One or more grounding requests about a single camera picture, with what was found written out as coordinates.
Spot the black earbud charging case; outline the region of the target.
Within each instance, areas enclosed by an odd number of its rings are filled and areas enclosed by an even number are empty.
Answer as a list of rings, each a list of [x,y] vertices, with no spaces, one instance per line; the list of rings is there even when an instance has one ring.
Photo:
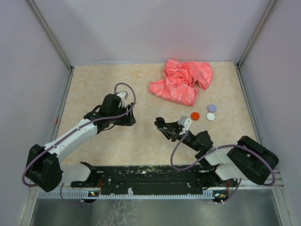
[[[163,128],[165,127],[165,120],[162,117],[157,117],[154,124],[157,128]]]

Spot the orange earbud charging case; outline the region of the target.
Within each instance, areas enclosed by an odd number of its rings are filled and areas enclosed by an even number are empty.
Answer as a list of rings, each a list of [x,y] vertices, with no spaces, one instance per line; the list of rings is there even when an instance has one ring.
[[[200,114],[198,112],[192,112],[190,116],[191,116],[191,119],[194,121],[199,120],[199,118],[200,118]]]

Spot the white earbud charging case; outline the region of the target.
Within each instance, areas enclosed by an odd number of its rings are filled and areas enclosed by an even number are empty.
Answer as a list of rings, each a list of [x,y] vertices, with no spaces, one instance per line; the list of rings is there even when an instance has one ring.
[[[207,113],[207,114],[206,114],[206,119],[207,119],[208,121],[213,121],[213,120],[215,120],[215,114],[214,114],[214,113]]]

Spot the purple earbud charging case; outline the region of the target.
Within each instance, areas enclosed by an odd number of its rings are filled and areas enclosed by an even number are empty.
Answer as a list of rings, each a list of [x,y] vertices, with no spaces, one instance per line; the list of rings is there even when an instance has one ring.
[[[208,106],[207,106],[207,110],[208,110],[210,113],[214,113],[214,112],[216,112],[217,107],[216,107],[216,105],[208,105]]]

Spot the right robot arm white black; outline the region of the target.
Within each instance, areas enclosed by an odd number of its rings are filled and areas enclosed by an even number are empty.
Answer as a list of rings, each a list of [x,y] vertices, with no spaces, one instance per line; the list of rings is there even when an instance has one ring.
[[[279,158],[266,147],[248,136],[242,136],[235,144],[214,146],[208,131],[194,135],[190,130],[191,119],[183,116],[175,122],[165,122],[157,117],[154,122],[168,140],[177,142],[175,150],[184,144],[196,151],[196,161],[178,171],[189,170],[198,163],[214,168],[210,181],[215,186],[221,186],[229,179],[248,179],[261,186],[273,186],[276,183],[275,167]]]

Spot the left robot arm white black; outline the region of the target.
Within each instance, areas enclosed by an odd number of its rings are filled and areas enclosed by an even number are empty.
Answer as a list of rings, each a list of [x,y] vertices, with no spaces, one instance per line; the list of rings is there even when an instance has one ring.
[[[87,163],[61,165],[62,162],[87,140],[105,131],[110,125],[133,126],[136,120],[133,108],[136,102],[126,103],[125,91],[108,94],[103,103],[88,112],[71,130],[45,145],[34,145],[29,150],[26,168],[22,179],[29,179],[33,186],[45,192],[59,185],[82,182],[88,187],[94,186],[98,175]]]

